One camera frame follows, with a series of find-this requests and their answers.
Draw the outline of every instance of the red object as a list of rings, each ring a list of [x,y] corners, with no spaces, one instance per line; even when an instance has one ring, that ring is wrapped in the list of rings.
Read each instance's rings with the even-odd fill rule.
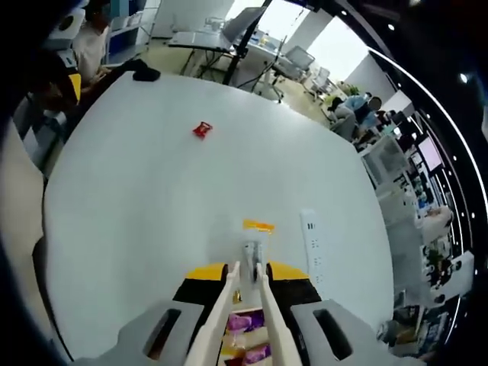
[[[195,128],[193,130],[193,133],[203,140],[205,138],[205,135],[207,135],[207,132],[212,129],[213,127],[209,125],[207,122],[200,122],[200,126]]]

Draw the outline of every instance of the purple package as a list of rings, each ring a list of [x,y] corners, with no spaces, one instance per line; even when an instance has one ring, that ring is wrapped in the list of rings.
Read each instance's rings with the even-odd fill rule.
[[[253,310],[245,313],[231,313],[227,322],[229,332],[251,332],[265,325],[265,315],[262,310]]]
[[[246,352],[242,364],[255,364],[265,358],[271,356],[271,347],[269,345],[264,345],[259,348],[252,349]]]

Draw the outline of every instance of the desk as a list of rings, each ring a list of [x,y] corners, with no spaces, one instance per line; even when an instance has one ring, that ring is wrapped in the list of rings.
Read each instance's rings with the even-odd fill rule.
[[[307,271],[303,208],[322,219],[327,294],[374,329],[391,318],[387,233],[351,144],[239,89],[131,74],[87,111],[46,189],[47,288],[74,358],[114,345],[187,271],[240,260],[242,219],[276,225],[270,258]]]

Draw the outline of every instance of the window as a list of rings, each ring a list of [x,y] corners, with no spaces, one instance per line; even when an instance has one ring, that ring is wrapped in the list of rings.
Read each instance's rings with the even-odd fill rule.
[[[261,6],[263,0],[235,0],[226,20],[235,18],[244,8]],[[284,0],[274,0],[262,16],[258,29],[270,37],[282,40],[290,39],[310,11],[299,5]]]
[[[336,82],[346,80],[368,55],[361,38],[338,17],[327,24],[307,51]]]

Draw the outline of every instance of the orange object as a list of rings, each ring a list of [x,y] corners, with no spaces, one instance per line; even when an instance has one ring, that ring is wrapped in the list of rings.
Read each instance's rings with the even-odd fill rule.
[[[270,234],[275,230],[274,227],[275,225],[271,225],[270,223],[259,223],[258,221],[249,219],[244,219],[242,222],[243,229],[257,229],[258,231],[267,231]]]

